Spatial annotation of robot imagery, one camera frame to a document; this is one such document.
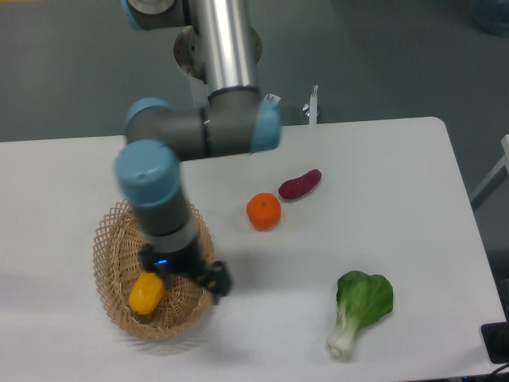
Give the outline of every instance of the gray floor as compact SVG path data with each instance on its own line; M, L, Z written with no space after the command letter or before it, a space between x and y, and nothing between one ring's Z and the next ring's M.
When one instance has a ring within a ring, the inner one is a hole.
M262 91L283 98L285 124L302 123L319 84L324 123L444 120L469 192L502 156L509 38L476 28L468 0L249 3ZM0 3L0 141L121 134L145 96L191 107L178 33L132 31L117 0ZM508 182L476 219L496 277L509 278Z

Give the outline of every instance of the orange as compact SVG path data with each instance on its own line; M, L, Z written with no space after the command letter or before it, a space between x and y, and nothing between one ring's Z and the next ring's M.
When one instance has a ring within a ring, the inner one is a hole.
M281 205L271 193L259 193L247 203L247 217L255 228L266 231L281 219Z

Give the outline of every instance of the purple sweet potato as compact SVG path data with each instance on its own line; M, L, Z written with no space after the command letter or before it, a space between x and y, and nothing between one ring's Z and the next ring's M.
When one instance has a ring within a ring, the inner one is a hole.
M320 182L320 179L321 172L317 169L311 170L301 177L284 182L279 187L279 195L289 201L293 201L311 191Z

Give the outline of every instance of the robotic arm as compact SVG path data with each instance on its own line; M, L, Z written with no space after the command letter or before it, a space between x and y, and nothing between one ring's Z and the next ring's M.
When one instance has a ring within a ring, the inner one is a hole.
M141 99L128 111L127 146L115 161L121 190L145 234L145 271L171 288L171 274L228 294L226 264L203 260L197 231L181 188L180 161L272 150L280 117L273 101L260 101L255 47L245 0L122 0L136 29L192 25L204 58L209 106L174 111L170 103Z

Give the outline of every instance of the blue joint cap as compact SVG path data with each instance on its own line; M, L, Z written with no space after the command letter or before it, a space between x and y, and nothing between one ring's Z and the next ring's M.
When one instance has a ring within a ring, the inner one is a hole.
M251 140L251 153L273 150L281 138L281 116L272 99L262 101Z
M134 20L133 14L130 12L128 1L129 0L120 0L124 13L126 14L127 22L129 22L132 29L145 30L136 22L136 20Z
M115 173L120 189L135 207L163 205L181 187L177 157L155 139L143 139L124 147L115 160Z
M175 107L165 99L157 97L142 98L131 105L127 111L126 124L124 125L124 134L127 132L130 121L136 116L137 113L148 109L149 107L163 107L170 111L175 110Z

